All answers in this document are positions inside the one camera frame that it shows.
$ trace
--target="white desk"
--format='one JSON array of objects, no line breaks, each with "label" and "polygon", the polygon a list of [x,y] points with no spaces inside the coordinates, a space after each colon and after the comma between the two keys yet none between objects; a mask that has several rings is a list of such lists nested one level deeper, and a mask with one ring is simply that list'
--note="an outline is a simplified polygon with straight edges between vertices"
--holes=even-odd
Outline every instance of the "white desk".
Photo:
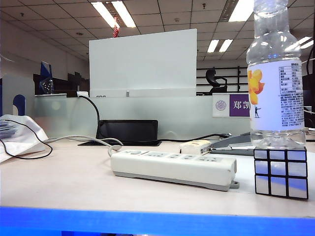
[{"label": "white desk", "polygon": [[[308,152],[309,197],[297,201],[254,193],[253,157],[235,156],[240,188],[220,192],[200,187],[116,177],[105,147],[53,143],[49,157],[11,158],[1,169],[1,206],[123,212],[315,217],[315,154]],[[307,146],[315,151],[313,143]],[[123,149],[178,152],[177,143]]]}]

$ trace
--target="rubik's cube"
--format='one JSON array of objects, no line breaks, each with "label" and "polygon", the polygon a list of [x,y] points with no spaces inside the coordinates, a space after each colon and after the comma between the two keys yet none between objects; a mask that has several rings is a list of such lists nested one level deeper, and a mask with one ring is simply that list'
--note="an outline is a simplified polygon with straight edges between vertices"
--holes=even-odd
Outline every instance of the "rubik's cube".
[{"label": "rubik's cube", "polygon": [[308,199],[306,148],[254,149],[257,194]]}]

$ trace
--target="ceiling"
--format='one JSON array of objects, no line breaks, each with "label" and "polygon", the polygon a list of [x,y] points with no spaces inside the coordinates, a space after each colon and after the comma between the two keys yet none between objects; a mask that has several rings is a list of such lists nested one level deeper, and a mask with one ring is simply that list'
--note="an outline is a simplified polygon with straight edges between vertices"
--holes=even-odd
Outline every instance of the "ceiling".
[{"label": "ceiling", "polygon": [[[110,38],[113,34],[93,8],[93,1],[100,0],[2,0],[1,18],[88,60],[89,40]],[[226,0],[125,0],[124,3],[137,27],[121,28],[120,37],[197,29],[197,60],[245,59],[253,41],[253,15],[246,22],[218,22]],[[288,6],[291,32],[298,39],[312,36],[314,0],[289,0]],[[207,53],[212,39],[234,40],[225,53]],[[304,49],[302,55],[307,55],[310,49]]]}]

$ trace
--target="purple name sign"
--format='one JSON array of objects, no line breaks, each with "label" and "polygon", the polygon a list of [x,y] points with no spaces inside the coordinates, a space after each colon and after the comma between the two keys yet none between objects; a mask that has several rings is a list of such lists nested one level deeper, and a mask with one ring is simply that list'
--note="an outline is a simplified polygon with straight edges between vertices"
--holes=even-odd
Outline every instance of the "purple name sign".
[{"label": "purple name sign", "polygon": [[248,94],[230,94],[230,117],[249,117],[250,107]]}]

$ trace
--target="white board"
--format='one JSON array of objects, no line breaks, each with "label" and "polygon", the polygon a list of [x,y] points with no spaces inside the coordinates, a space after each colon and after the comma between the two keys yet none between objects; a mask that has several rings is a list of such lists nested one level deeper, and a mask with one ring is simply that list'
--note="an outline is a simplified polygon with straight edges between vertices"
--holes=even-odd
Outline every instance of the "white board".
[{"label": "white board", "polygon": [[92,40],[90,96],[195,96],[196,56],[196,29]]}]

